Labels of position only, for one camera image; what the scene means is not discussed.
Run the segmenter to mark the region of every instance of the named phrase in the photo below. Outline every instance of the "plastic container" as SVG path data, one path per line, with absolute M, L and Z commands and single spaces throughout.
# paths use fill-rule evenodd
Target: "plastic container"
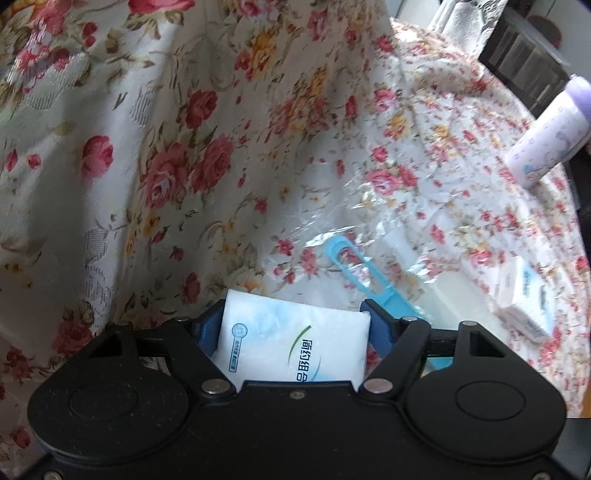
M 505 156 L 516 181 L 529 189 L 591 138 L 591 84 L 573 76 L 563 92 Z

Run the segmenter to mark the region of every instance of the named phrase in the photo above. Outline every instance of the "floral tablecloth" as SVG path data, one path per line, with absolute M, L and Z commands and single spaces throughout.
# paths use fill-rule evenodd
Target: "floral tablecloth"
M 502 156 L 531 117 L 442 37 L 380 0 L 17 0 L 1 27 L 3 471 L 39 455 L 31 392 L 108 321 L 195 316 L 227 288 L 357 308 L 322 243 L 372 254 L 392 225 L 427 278 L 487 293 L 514 254 L 546 278 L 553 339 L 510 347 L 578 414 L 590 279 L 563 169 L 514 183 Z

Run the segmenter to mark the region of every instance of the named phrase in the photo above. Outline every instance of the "red rose print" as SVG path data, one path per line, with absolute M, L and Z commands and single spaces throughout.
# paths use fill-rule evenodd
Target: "red rose print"
M 285 283 L 291 285 L 296 280 L 296 274 L 294 272 L 288 272 L 288 274 L 283 277 Z
M 113 145 L 106 135 L 89 138 L 82 149 L 82 177 L 92 181 L 102 177 L 113 163 Z
M 388 159 L 388 150 L 386 147 L 375 147 L 371 151 L 371 157 L 378 163 L 383 163 Z
M 565 190 L 566 189 L 566 184 L 564 183 L 564 180 L 558 178 L 558 177 L 554 177 L 552 179 L 552 183 L 556 186 L 556 188 L 558 188 L 559 190 Z
M 64 19 L 72 6 L 72 0 L 50 0 L 39 12 L 39 20 L 51 35 L 59 35 L 64 28 Z
M 159 244 L 162 240 L 164 240 L 164 237 L 166 236 L 166 232 L 168 232 L 167 226 L 165 226 L 162 230 L 157 232 L 156 235 L 154 235 L 154 237 L 152 239 L 152 243 Z
M 443 245 L 445 243 L 445 234 L 437 225 L 431 225 L 431 238 L 438 244 Z
M 251 65 L 251 54 L 248 50 L 242 50 L 234 62 L 234 70 L 248 70 Z
M 326 37 L 326 19 L 328 17 L 328 9 L 325 8 L 324 10 L 317 11 L 314 10 L 310 14 L 310 18 L 308 19 L 308 24 L 306 25 L 310 32 L 312 33 L 312 40 L 324 40 Z
M 12 169 L 16 166 L 17 162 L 18 162 L 18 155 L 17 155 L 17 149 L 15 148 L 7 155 L 6 162 L 4 163 L 4 166 L 6 167 L 7 171 L 12 171 Z
M 208 90 L 202 92 L 198 90 L 189 98 L 187 107 L 187 127 L 198 128 L 204 120 L 207 120 L 216 109 L 217 93 Z
M 300 260 L 302 262 L 302 267 L 304 271 L 308 275 L 314 275 L 318 272 L 318 265 L 316 264 L 316 254 L 314 253 L 314 249 L 312 247 L 304 248 Z
M 145 181 L 146 206 L 162 208 L 183 191 L 187 180 L 187 153 L 180 143 L 173 143 L 152 160 Z
M 342 179 L 343 175 L 345 175 L 345 162 L 342 158 L 335 161 L 335 170 L 337 178 Z
M 585 257 L 584 255 L 582 255 L 581 257 L 578 257 L 577 262 L 576 262 L 576 268 L 577 270 L 587 270 L 589 268 L 589 262 L 587 261 L 587 257 Z
M 387 35 L 382 35 L 376 40 L 378 48 L 385 52 L 391 52 L 394 49 L 392 45 L 392 39 Z
M 476 141 L 476 137 L 474 136 L 474 134 L 468 130 L 464 130 L 464 138 L 466 140 L 468 140 L 469 142 L 475 142 Z
M 33 155 L 28 155 L 27 163 L 29 164 L 29 167 L 31 167 L 32 170 L 35 170 L 35 168 L 41 165 L 41 157 L 36 153 L 34 153 Z
M 267 212 L 267 199 L 256 199 L 255 211 L 259 213 Z
M 287 255 L 288 257 L 290 257 L 293 249 L 294 249 L 294 244 L 292 244 L 289 240 L 278 240 L 277 241 L 277 251 L 280 254 Z
M 417 176 L 414 174 L 414 172 L 404 166 L 404 165 L 400 165 L 400 167 L 398 168 L 398 173 L 400 174 L 400 178 L 402 179 L 402 183 L 404 183 L 405 186 L 407 187 L 416 187 L 418 184 L 418 179 Z
M 73 355 L 82 350 L 92 340 L 88 325 L 78 318 L 63 320 L 57 328 L 56 339 L 51 348 L 60 355 Z
M 98 30 L 98 27 L 96 26 L 96 23 L 94 23 L 94 22 L 86 22 L 84 24 L 84 28 L 82 29 L 82 36 L 83 37 L 89 37 L 90 35 L 92 35 L 97 30 Z
M 392 195 L 400 187 L 400 178 L 392 175 L 388 170 L 374 170 L 365 176 L 376 191 L 382 195 Z
M 4 365 L 5 367 L 10 367 L 10 374 L 15 380 L 31 378 L 29 360 L 22 354 L 21 350 L 12 345 L 6 354 L 6 363 Z
M 70 63 L 70 53 L 65 48 L 57 48 L 53 52 L 53 67 L 61 72 Z
M 347 27 L 347 30 L 345 30 L 345 40 L 347 41 L 349 48 L 353 50 L 355 41 L 357 40 L 357 32 L 355 29 Z
M 175 260 L 182 260 L 184 258 L 184 250 L 179 247 L 173 247 L 173 252 L 170 254 L 169 258 L 174 258 Z
M 389 108 L 392 108 L 397 103 L 396 94 L 387 88 L 382 88 L 374 91 L 374 103 L 376 110 L 384 113 Z
M 516 183 L 515 177 L 507 167 L 503 167 L 499 170 L 499 175 L 503 177 L 508 183 Z
M 203 159 L 193 172 L 191 186 L 193 192 L 210 190 L 217 185 L 225 173 L 230 170 L 231 155 L 234 147 L 229 138 L 221 135 L 205 149 Z
M 129 0 L 129 10 L 133 14 L 152 14 L 158 10 L 186 12 L 195 6 L 194 0 Z
M 191 272 L 183 284 L 183 303 L 195 303 L 201 293 L 201 283 L 195 272 Z
M 351 95 L 349 100 L 347 100 L 345 111 L 347 118 L 350 118 L 351 120 L 357 118 L 357 100 L 355 99 L 355 95 Z
M 19 448 L 25 449 L 31 444 L 31 438 L 22 425 L 14 427 L 10 432 L 10 437 Z

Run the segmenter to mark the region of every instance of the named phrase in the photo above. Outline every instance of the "black holder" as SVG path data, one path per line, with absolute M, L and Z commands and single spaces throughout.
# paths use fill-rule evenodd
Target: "black holder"
M 209 359 L 223 307 L 112 326 L 63 365 L 30 399 L 48 453 L 21 480 L 573 479 L 551 457 L 562 396 L 476 322 L 435 330 L 367 300 L 384 359 L 359 391 L 249 381 L 237 394 Z M 170 375 L 142 356 L 165 357 Z M 421 377 L 438 356 L 452 365 Z

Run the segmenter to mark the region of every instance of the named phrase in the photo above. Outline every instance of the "tissue pack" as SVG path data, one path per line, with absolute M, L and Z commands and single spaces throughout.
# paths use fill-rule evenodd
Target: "tissue pack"
M 213 362 L 237 390 L 245 380 L 350 380 L 357 389 L 368 335 L 368 312 L 229 290 Z
M 499 272 L 496 314 L 534 342 L 552 338 L 554 293 L 521 257 L 513 257 Z

